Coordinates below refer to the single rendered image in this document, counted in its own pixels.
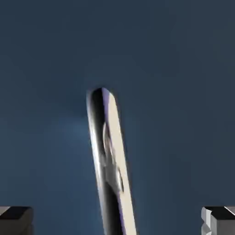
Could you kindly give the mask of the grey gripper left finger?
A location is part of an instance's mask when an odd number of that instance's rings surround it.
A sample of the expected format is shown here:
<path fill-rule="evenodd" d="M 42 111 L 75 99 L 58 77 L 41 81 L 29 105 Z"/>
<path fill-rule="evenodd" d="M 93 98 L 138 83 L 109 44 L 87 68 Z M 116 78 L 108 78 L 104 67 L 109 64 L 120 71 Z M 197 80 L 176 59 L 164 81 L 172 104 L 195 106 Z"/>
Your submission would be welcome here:
<path fill-rule="evenodd" d="M 34 210 L 25 206 L 0 206 L 0 235 L 34 235 Z"/>

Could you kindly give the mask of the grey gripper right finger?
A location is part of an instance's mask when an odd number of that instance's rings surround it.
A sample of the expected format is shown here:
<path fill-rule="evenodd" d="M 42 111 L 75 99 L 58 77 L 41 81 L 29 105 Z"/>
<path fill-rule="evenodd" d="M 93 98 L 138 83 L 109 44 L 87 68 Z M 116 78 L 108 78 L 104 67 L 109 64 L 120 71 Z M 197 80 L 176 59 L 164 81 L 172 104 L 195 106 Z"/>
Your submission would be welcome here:
<path fill-rule="evenodd" d="M 203 207 L 201 235 L 235 235 L 235 207 Z"/>

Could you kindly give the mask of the dark blue drawer front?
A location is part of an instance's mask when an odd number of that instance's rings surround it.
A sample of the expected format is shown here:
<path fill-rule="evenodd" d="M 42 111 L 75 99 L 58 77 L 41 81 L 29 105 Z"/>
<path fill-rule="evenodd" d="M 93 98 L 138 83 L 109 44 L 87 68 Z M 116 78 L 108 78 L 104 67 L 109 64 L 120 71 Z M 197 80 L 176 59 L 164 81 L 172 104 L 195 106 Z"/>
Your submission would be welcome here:
<path fill-rule="evenodd" d="M 86 94 L 116 97 L 138 235 L 235 206 L 235 0 L 0 0 L 0 206 L 104 235 Z"/>

